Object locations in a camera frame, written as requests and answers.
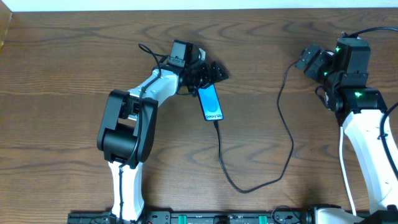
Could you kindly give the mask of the blue Galaxy smartphone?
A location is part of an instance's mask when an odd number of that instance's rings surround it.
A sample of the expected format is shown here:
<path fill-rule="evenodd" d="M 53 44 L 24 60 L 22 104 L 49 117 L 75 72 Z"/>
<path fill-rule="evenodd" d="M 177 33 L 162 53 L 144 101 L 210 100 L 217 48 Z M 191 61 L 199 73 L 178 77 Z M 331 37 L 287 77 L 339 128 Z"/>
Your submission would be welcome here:
<path fill-rule="evenodd" d="M 214 85 L 198 90 L 198 97 L 205 121 L 219 121 L 224 118 Z"/>

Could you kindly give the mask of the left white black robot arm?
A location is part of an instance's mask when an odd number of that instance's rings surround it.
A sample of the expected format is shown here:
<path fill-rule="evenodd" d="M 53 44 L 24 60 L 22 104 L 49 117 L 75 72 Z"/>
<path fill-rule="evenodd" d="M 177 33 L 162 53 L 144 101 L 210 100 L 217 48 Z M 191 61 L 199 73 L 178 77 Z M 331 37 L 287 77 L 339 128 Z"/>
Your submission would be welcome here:
<path fill-rule="evenodd" d="M 229 78 L 222 64 L 208 61 L 203 49 L 182 40 L 173 42 L 168 55 L 157 54 L 144 44 L 139 48 L 154 57 L 155 67 L 139 86 L 109 94 L 97 138 L 113 175 L 111 223 L 142 220 L 142 170 L 154 143 L 158 109 L 166 99 L 185 86 L 188 94 L 199 97 L 207 121 L 223 117 L 214 87 Z"/>

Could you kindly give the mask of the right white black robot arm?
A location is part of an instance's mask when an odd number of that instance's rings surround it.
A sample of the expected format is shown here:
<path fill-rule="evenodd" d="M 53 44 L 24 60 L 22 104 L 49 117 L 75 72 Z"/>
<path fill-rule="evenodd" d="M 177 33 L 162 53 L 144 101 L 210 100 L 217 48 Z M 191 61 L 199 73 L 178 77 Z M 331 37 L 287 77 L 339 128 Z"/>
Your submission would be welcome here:
<path fill-rule="evenodd" d="M 369 215 L 315 205 L 302 223 L 397 223 L 397 145 L 389 124 L 394 107 L 366 85 L 371 48 L 359 35 L 342 33 L 334 51 L 312 44 L 295 67 L 319 84 L 325 93 L 319 99 L 334 112 L 340 136 L 350 140 L 368 191 Z"/>

